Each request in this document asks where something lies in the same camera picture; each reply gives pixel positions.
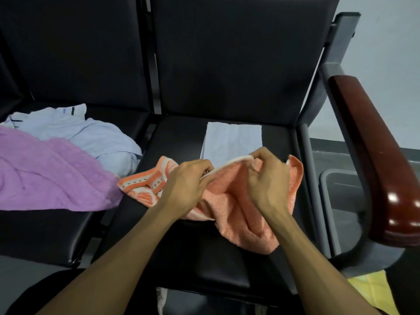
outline yellow cloth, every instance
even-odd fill
[[[373,306],[389,315],[399,315],[385,270],[350,278],[349,282]]]

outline purple towel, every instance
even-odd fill
[[[40,141],[0,126],[0,210],[116,207],[118,177],[63,138]]]

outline forearm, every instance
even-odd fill
[[[150,208],[137,225],[38,314],[123,314],[160,239],[172,221]]]
[[[269,222],[285,251],[297,291],[308,315],[372,314],[375,310],[315,248],[293,217]]]

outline wall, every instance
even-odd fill
[[[420,149],[420,0],[340,0],[362,14],[344,72],[363,84],[400,147]],[[327,100],[310,137],[343,141]]]

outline glossy armrest pad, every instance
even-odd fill
[[[419,245],[420,185],[410,164],[357,78],[332,76],[328,87],[365,181],[372,209],[369,237],[395,247]]]

